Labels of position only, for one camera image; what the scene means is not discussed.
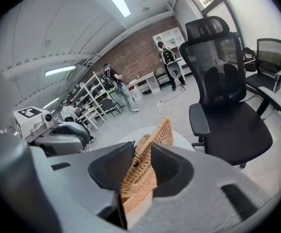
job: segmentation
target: white round table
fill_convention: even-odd
[[[128,142],[128,141],[138,142],[138,140],[140,140],[140,138],[144,134],[151,134],[155,129],[156,129],[156,127],[141,128],[139,130],[136,130],[136,131],[132,132],[131,134],[128,134],[127,136],[122,138],[118,143]],[[191,144],[183,136],[181,136],[179,133],[173,131],[173,137],[174,137],[173,146],[194,151]]]

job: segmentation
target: sneaker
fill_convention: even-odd
[[[93,136],[93,139],[92,139],[92,140],[90,140],[90,143],[94,142],[94,141],[95,141],[95,139],[96,139],[96,136]]]

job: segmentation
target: standing person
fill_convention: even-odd
[[[95,141],[96,136],[91,136],[90,131],[88,131],[83,122],[78,118],[77,115],[80,113],[80,111],[76,108],[73,108],[71,105],[68,105],[66,100],[63,102],[62,106],[63,108],[61,111],[61,116],[63,120],[65,121],[65,119],[67,118],[66,122],[74,121],[79,125],[83,126],[86,129],[86,132],[88,133],[89,142],[92,143],[93,141]]]
[[[111,68],[110,64],[103,65],[104,74],[107,78],[117,84],[117,93],[121,93],[124,96],[126,103],[128,104],[129,110],[133,112],[140,111],[135,107],[132,95],[126,85],[122,82],[122,75],[118,75],[117,72]]]
[[[162,41],[159,41],[158,42],[158,46],[159,46],[159,58],[160,60],[164,63],[164,68],[165,68],[165,71],[170,79],[170,82],[171,82],[171,85],[172,85],[172,89],[173,91],[176,91],[176,84],[175,84],[175,80],[174,78],[171,76],[168,68],[167,68],[167,62],[165,61],[165,55],[166,54],[169,54],[169,52],[171,52],[171,55],[172,55],[172,58],[175,60],[176,57],[175,57],[175,54],[173,53],[173,51],[169,48],[166,48],[164,43]],[[181,82],[182,85],[185,85],[185,80],[183,78],[183,76],[181,75],[179,78],[179,81]]]

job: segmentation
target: white ceiling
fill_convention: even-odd
[[[17,109],[52,111],[87,70],[45,77],[45,71],[91,59],[115,37],[149,17],[168,11],[176,0],[124,0],[123,17],[111,0],[24,0],[0,19],[0,71],[16,90]]]

